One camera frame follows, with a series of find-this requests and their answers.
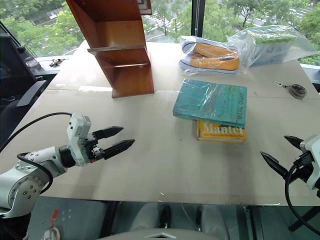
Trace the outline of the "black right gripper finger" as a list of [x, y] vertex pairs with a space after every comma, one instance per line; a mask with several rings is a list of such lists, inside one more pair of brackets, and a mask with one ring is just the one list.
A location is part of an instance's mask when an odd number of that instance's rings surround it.
[[279, 161], [277, 159], [263, 151], [261, 151], [260, 154], [262, 158], [265, 160], [265, 162], [268, 164], [268, 166], [271, 167], [271, 169], [273, 169], [283, 179], [286, 179], [289, 172], [286, 168], [279, 164]]
[[304, 141], [303, 139], [300, 139], [296, 136], [291, 136], [291, 135], [285, 135], [284, 138], [295, 148], [302, 150], [300, 145]]

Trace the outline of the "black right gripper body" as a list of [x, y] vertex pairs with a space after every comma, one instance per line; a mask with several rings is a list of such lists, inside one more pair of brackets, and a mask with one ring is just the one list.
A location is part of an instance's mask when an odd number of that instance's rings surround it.
[[306, 183], [313, 172], [313, 156], [308, 150], [302, 153], [294, 162], [287, 174], [287, 181], [289, 184], [295, 180], [300, 179]]

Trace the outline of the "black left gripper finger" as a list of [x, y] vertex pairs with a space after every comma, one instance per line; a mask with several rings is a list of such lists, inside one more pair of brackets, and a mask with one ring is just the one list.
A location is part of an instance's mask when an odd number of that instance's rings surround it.
[[123, 129], [124, 128], [121, 126], [111, 126], [101, 130], [94, 131], [93, 135], [97, 140], [106, 139], [106, 138], [110, 138], [112, 136], [117, 135]]
[[103, 159], [107, 160], [109, 158], [112, 158], [124, 151], [126, 151], [128, 148], [130, 148], [133, 143], [135, 142], [134, 139], [127, 139], [127, 140], [122, 140], [114, 145], [112, 145], [109, 148], [106, 148], [103, 150]]

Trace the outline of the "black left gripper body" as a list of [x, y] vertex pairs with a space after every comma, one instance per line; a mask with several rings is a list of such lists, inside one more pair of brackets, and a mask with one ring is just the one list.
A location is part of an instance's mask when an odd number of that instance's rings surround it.
[[102, 130], [97, 130], [90, 132], [83, 141], [83, 147], [90, 163], [96, 162], [103, 158], [104, 150], [98, 147], [98, 143], [99, 140], [103, 139], [104, 137], [104, 132]]

